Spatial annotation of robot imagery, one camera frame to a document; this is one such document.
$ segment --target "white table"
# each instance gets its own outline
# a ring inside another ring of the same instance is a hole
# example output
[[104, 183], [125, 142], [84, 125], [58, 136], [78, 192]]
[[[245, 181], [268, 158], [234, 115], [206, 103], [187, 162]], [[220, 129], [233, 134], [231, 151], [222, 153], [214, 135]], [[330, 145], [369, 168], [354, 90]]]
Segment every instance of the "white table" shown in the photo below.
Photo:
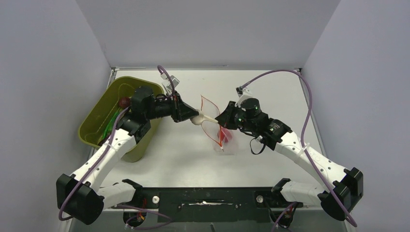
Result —
[[[221, 110], [229, 100], [236, 101], [235, 88], [265, 71], [168, 71], [180, 80], [176, 88], [182, 100], [200, 108], [201, 95]], [[162, 79], [158, 71], [119, 70], [116, 78], [133, 76], [155, 83]], [[307, 113], [307, 103], [299, 79], [287, 72], [270, 74], [248, 86], [258, 98], [263, 112], [277, 118], [300, 135]], [[135, 163], [120, 161], [102, 186], [131, 179], [144, 187], [268, 187], [281, 178], [316, 183], [303, 169], [286, 157], [267, 148], [252, 155], [250, 137], [236, 133], [239, 151], [234, 155], [217, 153], [200, 126], [189, 120], [174, 123], [164, 118], [144, 157]], [[310, 121], [305, 140], [320, 151], [317, 135]]]

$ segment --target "bolt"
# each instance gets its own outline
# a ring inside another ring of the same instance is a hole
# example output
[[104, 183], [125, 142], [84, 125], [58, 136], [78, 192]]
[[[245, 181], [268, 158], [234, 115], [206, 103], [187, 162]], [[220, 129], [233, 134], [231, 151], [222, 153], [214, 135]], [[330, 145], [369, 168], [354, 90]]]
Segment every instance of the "bolt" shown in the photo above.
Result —
[[158, 202], [160, 202], [160, 198], [157, 197], [157, 196], [154, 196], [154, 197], [152, 198], [152, 203], [158, 204]]
[[259, 195], [259, 196], [256, 197], [256, 201], [257, 201], [258, 203], [263, 203], [263, 202], [264, 202], [264, 197], [261, 196], [261, 195]]

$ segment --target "olive green plastic bin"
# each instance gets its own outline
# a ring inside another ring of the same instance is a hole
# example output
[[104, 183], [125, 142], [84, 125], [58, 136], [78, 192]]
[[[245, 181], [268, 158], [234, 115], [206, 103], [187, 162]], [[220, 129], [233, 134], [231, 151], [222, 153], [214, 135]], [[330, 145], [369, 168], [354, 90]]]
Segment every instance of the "olive green plastic bin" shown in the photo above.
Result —
[[[98, 103], [94, 106], [87, 118], [78, 129], [78, 137], [80, 140], [99, 148], [98, 143], [103, 138], [104, 129], [109, 121], [119, 109], [118, 100], [123, 97], [131, 97], [136, 88], [140, 86], [149, 86], [154, 91], [154, 96], [159, 93], [164, 93], [162, 87], [158, 84], [140, 80], [130, 76], [123, 76], [108, 87]], [[128, 153], [123, 156], [126, 162], [136, 162], [144, 156], [145, 150], [149, 145], [161, 119], [151, 120], [151, 129], [146, 133], [142, 140]]]

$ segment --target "white wall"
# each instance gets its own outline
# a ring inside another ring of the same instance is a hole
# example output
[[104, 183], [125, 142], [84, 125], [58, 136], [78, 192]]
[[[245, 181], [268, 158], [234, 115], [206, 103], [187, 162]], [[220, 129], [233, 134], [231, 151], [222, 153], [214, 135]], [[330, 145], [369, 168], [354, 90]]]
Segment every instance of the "white wall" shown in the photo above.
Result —
[[112, 67], [300, 68], [340, 0], [77, 0]]
[[55, 182], [89, 151], [77, 128], [110, 68], [74, 0], [0, 5], [1, 230], [54, 232]]
[[408, 231], [410, 1], [342, 0], [304, 66], [329, 158], [364, 173], [359, 231]]

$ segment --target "transparent plastic bag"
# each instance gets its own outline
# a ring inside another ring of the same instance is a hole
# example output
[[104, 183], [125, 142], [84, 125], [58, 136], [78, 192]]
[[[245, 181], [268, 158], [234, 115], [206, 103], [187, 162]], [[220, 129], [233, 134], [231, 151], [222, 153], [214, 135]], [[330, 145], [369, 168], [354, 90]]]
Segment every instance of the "transparent plastic bag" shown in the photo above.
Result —
[[[201, 111], [212, 118], [220, 115], [219, 108], [204, 96], [201, 96]], [[209, 121], [204, 121], [201, 126], [205, 134], [211, 139], [215, 151], [234, 154], [238, 150], [233, 131]]]

